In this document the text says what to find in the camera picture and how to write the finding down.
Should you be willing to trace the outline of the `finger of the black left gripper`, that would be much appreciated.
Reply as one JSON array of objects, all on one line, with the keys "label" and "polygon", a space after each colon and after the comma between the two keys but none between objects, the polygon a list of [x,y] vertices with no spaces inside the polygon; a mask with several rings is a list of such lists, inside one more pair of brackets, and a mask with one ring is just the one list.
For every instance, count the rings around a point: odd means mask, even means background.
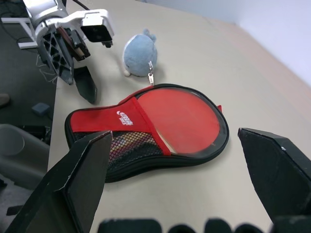
[{"label": "finger of the black left gripper", "polygon": [[74,84],[73,57],[67,50],[64,38],[57,30],[47,32],[39,41],[41,61],[68,85]]},{"label": "finger of the black left gripper", "polygon": [[88,68],[75,68],[73,77],[80,96],[90,104],[95,104],[97,101],[97,86]]}]

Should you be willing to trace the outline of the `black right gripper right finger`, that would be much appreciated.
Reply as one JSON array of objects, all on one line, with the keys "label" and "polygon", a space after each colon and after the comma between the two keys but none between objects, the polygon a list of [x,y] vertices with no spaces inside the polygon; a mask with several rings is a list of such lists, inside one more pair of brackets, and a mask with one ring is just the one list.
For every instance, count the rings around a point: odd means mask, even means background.
[{"label": "black right gripper right finger", "polygon": [[271,220],[311,214],[311,161],[288,138],[260,130],[238,131],[248,172]]}]

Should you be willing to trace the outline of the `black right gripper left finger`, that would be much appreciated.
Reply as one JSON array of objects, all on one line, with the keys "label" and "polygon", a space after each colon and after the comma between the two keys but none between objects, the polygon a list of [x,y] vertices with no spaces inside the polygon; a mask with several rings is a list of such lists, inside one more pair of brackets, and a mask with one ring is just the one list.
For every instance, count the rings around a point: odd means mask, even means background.
[{"label": "black right gripper left finger", "polygon": [[90,232],[104,189],[111,143],[111,131],[76,141],[46,173],[6,232]]}]

